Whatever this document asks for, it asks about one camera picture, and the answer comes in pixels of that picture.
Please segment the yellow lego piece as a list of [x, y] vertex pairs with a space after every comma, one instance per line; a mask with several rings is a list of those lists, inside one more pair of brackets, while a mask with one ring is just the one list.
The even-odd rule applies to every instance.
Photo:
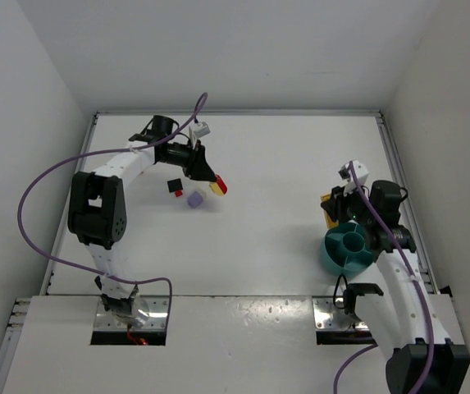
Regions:
[[215, 195], [223, 196], [227, 193], [227, 186], [223, 181], [211, 182], [209, 187]]

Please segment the red lego piece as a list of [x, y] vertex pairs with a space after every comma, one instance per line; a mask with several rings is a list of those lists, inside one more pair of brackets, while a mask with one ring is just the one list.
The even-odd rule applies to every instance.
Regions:
[[227, 193], [226, 183], [222, 180], [222, 178], [219, 175], [217, 175], [216, 187], [219, 190], [219, 192], [222, 193], [223, 195]]

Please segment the yellow lego plate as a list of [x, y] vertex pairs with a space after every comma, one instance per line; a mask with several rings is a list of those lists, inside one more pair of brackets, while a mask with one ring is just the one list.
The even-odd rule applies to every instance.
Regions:
[[338, 221], [334, 221], [330, 214], [326, 211], [326, 209], [323, 207], [323, 204], [328, 201], [329, 199], [331, 198], [331, 195], [330, 194], [326, 194], [326, 195], [323, 195], [321, 197], [321, 208], [322, 210], [324, 211], [324, 217], [325, 217], [325, 221], [326, 221], [326, 226], [327, 226], [327, 229], [328, 230], [331, 230], [333, 228], [336, 228], [338, 225], [339, 225], [339, 222]]

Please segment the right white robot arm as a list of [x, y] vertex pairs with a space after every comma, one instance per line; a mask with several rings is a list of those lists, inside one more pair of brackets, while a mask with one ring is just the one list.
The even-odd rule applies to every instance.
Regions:
[[409, 229], [400, 224], [405, 188], [374, 181], [336, 186], [322, 200], [335, 222], [320, 247], [322, 266], [345, 285], [340, 308], [362, 320], [386, 358], [391, 393], [458, 393], [470, 365], [433, 309]]

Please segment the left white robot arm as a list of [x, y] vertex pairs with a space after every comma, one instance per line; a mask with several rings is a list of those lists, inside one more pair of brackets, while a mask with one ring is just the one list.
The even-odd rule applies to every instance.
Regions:
[[145, 325], [149, 313], [120, 246], [127, 227], [127, 188], [157, 163], [180, 167], [193, 181], [217, 179], [201, 142], [210, 132], [208, 124], [193, 121], [184, 144], [166, 139], [175, 125], [169, 117], [154, 116], [140, 133], [129, 138], [125, 152], [91, 172], [77, 172], [71, 180], [68, 229], [86, 246], [99, 271], [95, 283], [104, 309], [129, 328]]

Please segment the purple lego block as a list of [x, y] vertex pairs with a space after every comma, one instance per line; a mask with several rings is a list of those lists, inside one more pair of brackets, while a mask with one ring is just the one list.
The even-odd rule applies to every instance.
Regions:
[[201, 205], [204, 201], [204, 196], [202, 193], [198, 192], [195, 190], [192, 194], [189, 195], [187, 198], [187, 204], [191, 208], [197, 208], [199, 205]]

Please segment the teal divided round container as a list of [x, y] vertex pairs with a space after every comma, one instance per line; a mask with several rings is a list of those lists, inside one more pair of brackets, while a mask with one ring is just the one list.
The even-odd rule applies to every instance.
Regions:
[[319, 261], [327, 272], [355, 277], [373, 263], [366, 246], [366, 232], [355, 222], [347, 222], [328, 230], [319, 248]]

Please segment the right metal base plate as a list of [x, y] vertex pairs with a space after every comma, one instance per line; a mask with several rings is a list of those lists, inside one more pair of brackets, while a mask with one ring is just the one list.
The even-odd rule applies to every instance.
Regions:
[[335, 307], [331, 297], [313, 297], [315, 328], [325, 332], [368, 331], [365, 322]]

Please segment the metal base plate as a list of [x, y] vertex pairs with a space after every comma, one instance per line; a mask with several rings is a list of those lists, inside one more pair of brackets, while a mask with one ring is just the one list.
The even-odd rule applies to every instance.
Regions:
[[169, 300], [167, 297], [141, 296], [135, 301], [131, 316], [114, 314], [98, 302], [94, 317], [95, 332], [163, 332], [167, 327]]
[[315, 328], [325, 332], [368, 331], [365, 322], [335, 307], [331, 297], [313, 297]]

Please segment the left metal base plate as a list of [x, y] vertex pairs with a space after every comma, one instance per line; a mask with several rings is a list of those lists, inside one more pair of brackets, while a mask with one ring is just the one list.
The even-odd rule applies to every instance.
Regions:
[[135, 301], [131, 316], [114, 314], [98, 302], [94, 317], [95, 332], [163, 332], [167, 327], [169, 300], [167, 297], [141, 296]]

